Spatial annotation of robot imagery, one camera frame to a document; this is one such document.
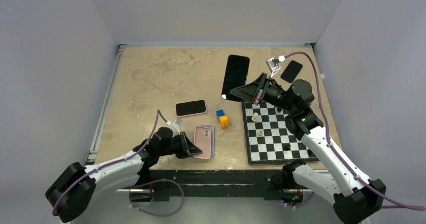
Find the white wall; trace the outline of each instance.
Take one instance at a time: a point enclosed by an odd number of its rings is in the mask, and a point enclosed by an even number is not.
[[[84,163],[116,44],[91,0],[0,0],[1,223],[58,223],[44,193]]]
[[[426,204],[426,0],[342,0],[316,58],[348,156],[387,194]],[[381,210],[375,223],[425,223]]]
[[[114,40],[143,45],[316,42],[340,0],[93,0]]]

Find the tabletop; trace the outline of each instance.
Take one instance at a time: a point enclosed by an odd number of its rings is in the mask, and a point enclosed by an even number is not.
[[[262,72],[270,74],[266,60],[295,51],[309,54],[318,69],[312,47],[126,47],[116,76],[110,107],[97,153],[96,163],[125,154],[148,137],[153,128],[156,110],[166,119],[176,119],[177,103],[204,99],[207,113],[183,117],[180,131],[185,131],[193,142],[194,129],[198,125],[215,127],[215,155],[208,160],[189,157],[177,159],[174,155],[160,157],[151,169],[280,169],[283,164],[249,165],[247,159],[242,106],[239,102],[221,99],[221,90],[227,58],[241,55],[250,58],[247,83]],[[286,60],[282,68],[295,60],[303,65],[296,79],[312,84],[315,101],[313,111],[323,120],[316,93],[315,76],[309,60],[295,55]],[[287,90],[290,83],[275,77]],[[330,135],[340,146],[330,105],[320,83],[324,111],[330,124]],[[223,109],[229,126],[221,128],[216,111]],[[159,118],[157,128],[166,126]],[[321,162],[310,162],[314,169],[324,169]]]

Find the smartphone screen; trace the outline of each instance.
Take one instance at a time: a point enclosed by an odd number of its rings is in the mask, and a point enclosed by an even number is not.
[[[225,69],[224,83],[222,85],[221,98],[241,102],[238,97],[229,94],[231,89],[241,87],[246,84],[247,73],[249,72],[250,59],[244,56],[229,55]]]
[[[302,64],[296,61],[291,61],[282,73],[281,79],[286,82],[293,83],[299,72],[302,70],[302,67]]]
[[[184,117],[190,115],[199,115],[207,112],[207,106],[204,100],[192,102],[183,102],[176,104],[176,116]]]

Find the black and white chessboard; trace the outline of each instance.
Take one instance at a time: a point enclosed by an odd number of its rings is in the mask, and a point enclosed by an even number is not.
[[[288,131],[284,121],[287,114],[277,112],[273,105],[266,102],[261,102],[257,106],[243,102],[242,107],[249,164],[278,164],[295,159],[319,160],[312,151],[308,151],[308,147]],[[255,122],[252,121],[254,112],[258,114]],[[258,135],[259,129],[263,129],[262,135]],[[284,150],[284,146],[288,144],[290,150]]]

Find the wall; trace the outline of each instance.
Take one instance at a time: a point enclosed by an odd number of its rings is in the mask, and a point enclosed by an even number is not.
[[[117,49],[91,0],[0,0],[0,219],[58,223],[44,193],[84,163]]]
[[[342,0],[316,58],[348,156],[387,194],[426,204],[426,1]],[[381,210],[375,223],[425,223],[426,214]]]
[[[114,40],[142,45],[316,42],[340,0],[93,0]]]

